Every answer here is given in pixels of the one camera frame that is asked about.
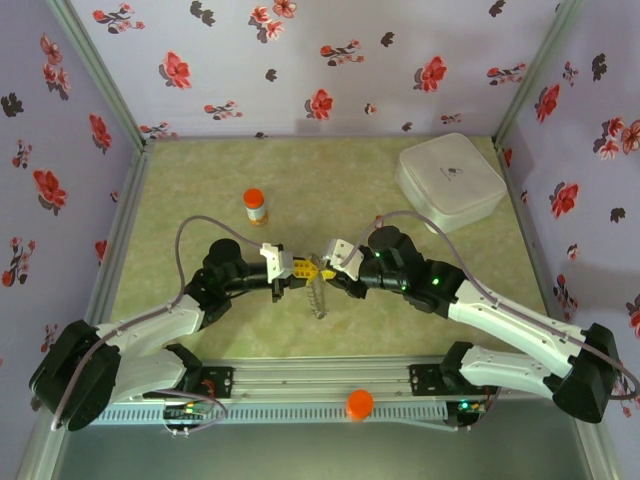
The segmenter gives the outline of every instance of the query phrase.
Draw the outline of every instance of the small bottle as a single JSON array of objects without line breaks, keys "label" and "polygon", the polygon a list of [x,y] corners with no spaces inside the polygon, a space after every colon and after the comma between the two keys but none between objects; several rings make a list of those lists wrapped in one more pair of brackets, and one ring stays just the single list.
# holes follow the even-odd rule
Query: small bottle
[{"label": "small bottle", "polygon": [[244,192],[244,204],[247,207],[249,221],[254,225],[267,223],[269,215],[264,204],[264,195],[257,188],[250,188]]}]

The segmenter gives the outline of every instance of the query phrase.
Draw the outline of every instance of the white bracket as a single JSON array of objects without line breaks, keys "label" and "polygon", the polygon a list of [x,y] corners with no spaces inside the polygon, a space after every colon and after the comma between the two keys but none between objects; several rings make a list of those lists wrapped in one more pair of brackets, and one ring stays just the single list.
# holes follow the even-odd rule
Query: white bracket
[{"label": "white bracket", "polygon": [[462,376],[472,385],[496,385],[529,392],[551,400],[553,393],[544,384],[551,371],[528,355],[503,353],[473,347],[462,357]]},{"label": "white bracket", "polygon": [[154,390],[174,388],[186,371],[182,360],[169,350],[163,349],[144,357],[123,358],[109,403],[122,402]]},{"label": "white bracket", "polygon": [[468,280],[462,282],[456,292],[458,301],[449,306],[449,318],[457,322],[466,323],[472,327],[499,338],[513,347],[529,354],[546,365],[551,372],[564,378],[573,366],[570,358],[580,354],[580,347],[566,341],[566,336],[584,341],[581,328],[534,312],[501,295],[497,295],[486,288],[496,297],[500,304],[507,305],[529,317],[532,317],[550,327],[560,330],[564,337],[527,322],[515,315],[493,305],[471,285]]},{"label": "white bracket", "polygon": [[353,250],[353,245],[340,238],[334,238],[327,245],[324,259],[329,262],[329,266],[337,272],[346,273],[351,280],[357,281],[360,275],[360,264],[364,260],[364,254],[358,250],[346,267],[341,264]]},{"label": "white bracket", "polygon": [[272,283],[276,278],[287,278],[293,275],[293,254],[278,250],[270,243],[263,243],[260,255],[267,259],[267,280]]},{"label": "white bracket", "polygon": [[[107,341],[107,345],[118,347],[120,356],[145,355],[161,348],[171,340],[197,332],[203,318],[204,312],[200,310],[198,302],[190,295],[185,295],[178,305],[165,313],[118,332],[115,337]],[[128,320],[98,325],[98,336],[104,337],[126,321]]]}]

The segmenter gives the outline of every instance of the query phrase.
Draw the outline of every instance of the box lid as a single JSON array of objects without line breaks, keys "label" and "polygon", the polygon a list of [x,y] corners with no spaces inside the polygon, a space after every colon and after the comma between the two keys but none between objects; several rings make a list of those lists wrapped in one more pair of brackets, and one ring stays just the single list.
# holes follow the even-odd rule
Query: box lid
[{"label": "box lid", "polygon": [[400,165],[427,201],[445,215],[494,201],[507,190],[504,180],[469,139],[459,133],[402,151]]}]

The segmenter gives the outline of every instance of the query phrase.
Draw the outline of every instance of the black leaf print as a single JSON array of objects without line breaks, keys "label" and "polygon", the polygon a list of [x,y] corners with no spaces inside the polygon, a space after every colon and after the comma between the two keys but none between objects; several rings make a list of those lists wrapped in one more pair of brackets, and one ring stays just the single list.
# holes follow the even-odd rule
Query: black leaf print
[{"label": "black leaf print", "polygon": [[640,311],[640,295],[638,295],[633,302],[634,303],[627,302],[627,310],[629,310],[629,315]]},{"label": "black leaf print", "polygon": [[2,97],[0,103],[2,104],[4,114],[9,118],[15,117],[20,112],[24,112],[22,101],[18,100],[15,92],[11,92],[8,97]]},{"label": "black leaf print", "polygon": [[540,96],[538,97],[538,103],[536,103],[533,106],[533,108],[535,108],[536,110],[540,108],[540,104],[542,103],[542,98],[544,97],[544,94],[547,93],[547,90],[549,90],[549,87],[544,87],[540,92]]},{"label": "black leaf print", "polygon": [[560,192],[560,190],[562,190],[565,185],[566,184],[564,182],[560,182],[558,185],[556,185],[556,189],[553,191],[553,195],[549,195],[549,200],[551,200],[551,203],[553,203],[553,201],[558,196],[558,192]]},{"label": "black leaf print", "polygon": [[604,63],[605,60],[606,60],[606,57],[604,53],[601,53],[600,55],[596,56],[596,58],[594,58],[593,61],[591,62],[591,71],[593,72],[594,82],[596,80],[601,80],[602,75],[604,75],[607,72],[607,64]]},{"label": "black leaf print", "polygon": [[191,7],[189,8],[189,12],[191,12],[191,15],[193,15],[194,17],[201,19],[202,23],[204,23],[205,25],[212,27],[213,24],[216,22],[213,18],[213,11],[202,10],[200,7],[202,7],[202,2],[198,2],[198,1],[191,2]]},{"label": "black leaf print", "polygon": [[208,27],[211,27],[211,26],[213,26],[214,23],[216,23],[216,21],[213,18],[213,11],[212,10],[205,10],[202,13],[202,23],[204,23]]},{"label": "black leaf print", "polygon": [[602,147],[607,143],[607,136],[609,135],[609,120],[602,122],[602,136],[593,142],[593,153],[598,153]]},{"label": "black leaf print", "polygon": [[380,43],[388,48],[389,45],[393,43],[394,36],[395,34],[393,32],[387,32],[384,34],[384,37],[382,37],[382,40],[380,40]]},{"label": "black leaf print", "polygon": [[505,0],[498,0],[496,3],[491,5],[491,8],[489,9],[489,15],[491,15],[493,18],[496,18],[498,14],[502,13],[502,7],[504,7],[505,3],[507,3]]},{"label": "black leaf print", "polygon": [[626,216],[627,216],[627,212],[625,211],[625,209],[618,207],[611,210],[611,217],[609,217],[609,220],[611,220],[612,222],[618,223],[620,220],[622,220]]}]

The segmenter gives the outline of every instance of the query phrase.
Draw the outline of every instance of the orange bottle cap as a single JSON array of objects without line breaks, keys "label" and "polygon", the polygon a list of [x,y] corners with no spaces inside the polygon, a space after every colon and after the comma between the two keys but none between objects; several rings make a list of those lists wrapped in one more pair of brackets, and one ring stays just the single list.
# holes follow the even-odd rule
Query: orange bottle cap
[{"label": "orange bottle cap", "polygon": [[264,195],[257,188],[244,192],[244,204],[249,208],[260,208],[264,204]]},{"label": "orange bottle cap", "polygon": [[366,390],[356,390],[347,400],[347,415],[354,422],[361,422],[373,411],[373,397]]}]

